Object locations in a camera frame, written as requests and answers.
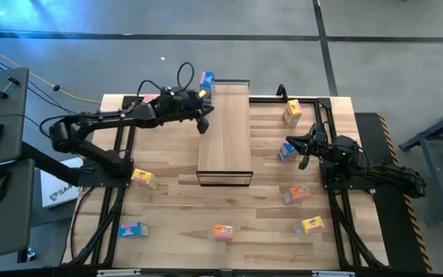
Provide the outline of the black diagonal desk strut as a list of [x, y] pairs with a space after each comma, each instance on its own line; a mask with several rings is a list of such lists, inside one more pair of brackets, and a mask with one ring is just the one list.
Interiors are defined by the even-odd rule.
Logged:
[[20, 159], [32, 159], [36, 168], [71, 185], [78, 185], [79, 176], [82, 173], [92, 173], [92, 170], [87, 168], [70, 168], [26, 142], [22, 143]]

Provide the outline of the dark grey desk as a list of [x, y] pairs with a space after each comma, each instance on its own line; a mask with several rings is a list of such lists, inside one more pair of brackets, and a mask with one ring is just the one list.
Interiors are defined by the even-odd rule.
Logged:
[[0, 71], [0, 90], [8, 85], [8, 77], [20, 85], [8, 90], [8, 98], [0, 98], [0, 171], [10, 171], [7, 192], [0, 201], [0, 255], [26, 249], [29, 244], [35, 163], [20, 159], [25, 103], [28, 89], [27, 68]]

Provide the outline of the black hazard-striped floor mat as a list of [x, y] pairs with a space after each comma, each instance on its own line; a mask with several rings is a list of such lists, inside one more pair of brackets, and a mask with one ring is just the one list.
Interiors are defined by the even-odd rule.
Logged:
[[[398, 165], [384, 116], [371, 112], [357, 113], [355, 120], [361, 146], [371, 162]], [[430, 259], [411, 198], [394, 187], [380, 185], [376, 188], [374, 200], [389, 265], [400, 271], [431, 272]]]

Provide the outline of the white metal bracket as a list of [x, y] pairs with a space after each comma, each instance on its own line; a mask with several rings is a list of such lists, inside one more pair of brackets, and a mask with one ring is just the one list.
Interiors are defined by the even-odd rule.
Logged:
[[136, 277], [140, 275], [140, 269], [103, 269], [97, 271], [96, 277]]
[[312, 277], [356, 277], [354, 272], [343, 272], [343, 271], [312, 271]]

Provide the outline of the yellow Corn Pops cereal box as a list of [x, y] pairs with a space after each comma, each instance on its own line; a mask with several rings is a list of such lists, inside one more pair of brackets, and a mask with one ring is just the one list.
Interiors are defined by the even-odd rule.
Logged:
[[325, 227], [324, 222], [320, 216], [315, 216], [311, 219], [306, 219], [298, 222], [294, 226], [294, 230], [298, 234], [308, 234], [320, 232]]
[[151, 190], [156, 190], [159, 184], [159, 180], [155, 175], [141, 169], [135, 169], [133, 171], [131, 182], [132, 184]]
[[301, 115], [302, 110], [299, 101], [297, 99], [287, 101], [285, 110], [283, 112], [283, 119], [286, 126], [289, 128], [294, 128], [298, 124]]

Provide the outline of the black aluminium table frame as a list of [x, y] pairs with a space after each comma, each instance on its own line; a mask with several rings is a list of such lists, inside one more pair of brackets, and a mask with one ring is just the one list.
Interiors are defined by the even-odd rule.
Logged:
[[[285, 137], [304, 135], [315, 110], [305, 105], [296, 129], [285, 126], [284, 103], [276, 97], [250, 103], [251, 166], [248, 187], [204, 187], [198, 183], [199, 134], [192, 122], [168, 123], [135, 134], [133, 158], [153, 173], [156, 190], [132, 186], [125, 193], [121, 222], [144, 222], [149, 237], [118, 239], [118, 268], [336, 269], [338, 256], [328, 195], [321, 186], [319, 162], [305, 170], [298, 161], [280, 162]], [[308, 186], [311, 195], [286, 205], [283, 195]], [[320, 232], [298, 234], [294, 226], [320, 216]], [[214, 226], [234, 228], [231, 241], [216, 240]]]

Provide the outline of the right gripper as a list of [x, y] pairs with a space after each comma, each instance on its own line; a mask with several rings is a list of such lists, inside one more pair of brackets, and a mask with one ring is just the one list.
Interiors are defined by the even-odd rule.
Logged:
[[328, 136], [325, 133], [287, 136], [285, 140], [295, 149], [306, 148], [306, 154], [302, 156], [298, 165], [298, 168], [301, 170], [307, 168], [310, 155], [319, 158], [328, 158], [337, 153], [337, 148], [328, 142]]

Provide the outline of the blue Rice Krispies cereal box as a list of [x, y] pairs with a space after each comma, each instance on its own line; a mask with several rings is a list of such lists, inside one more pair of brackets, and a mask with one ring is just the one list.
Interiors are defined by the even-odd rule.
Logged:
[[277, 156], [280, 161], [287, 161], [297, 157], [298, 151], [290, 143], [284, 142], [278, 150]]
[[200, 82], [199, 89], [205, 90], [207, 94], [203, 97], [208, 98], [212, 101], [215, 97], [215, 73], [210, 71], [203, 71]]
[[149, 227], [142, 222], [121, 224], [118, 229], [118, 235], [122, 238], [149, 237]]

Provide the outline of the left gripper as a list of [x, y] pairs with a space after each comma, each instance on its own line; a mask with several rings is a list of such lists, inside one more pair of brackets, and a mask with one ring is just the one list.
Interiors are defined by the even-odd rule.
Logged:
[[[215, 107], [210, 104], [202, 104], [203, 100], [198, 92], [192, 89], [161, 88], [160, 95], [155, 100], [155, 112], [157, 115], [169, 115], [173, 113], [197, 112], [197, 115], [208, 115]], [[197, 130], [205, 134], [209, 122], [206, 117], [197, 119]]]

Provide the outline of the desk caster wheel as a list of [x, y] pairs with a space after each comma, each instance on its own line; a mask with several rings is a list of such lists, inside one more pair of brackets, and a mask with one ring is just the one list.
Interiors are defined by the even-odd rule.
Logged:
[[35, 260], [36, 253], [32, 248], [26, 248], [17, 253], [17, 263], [25, 263]]

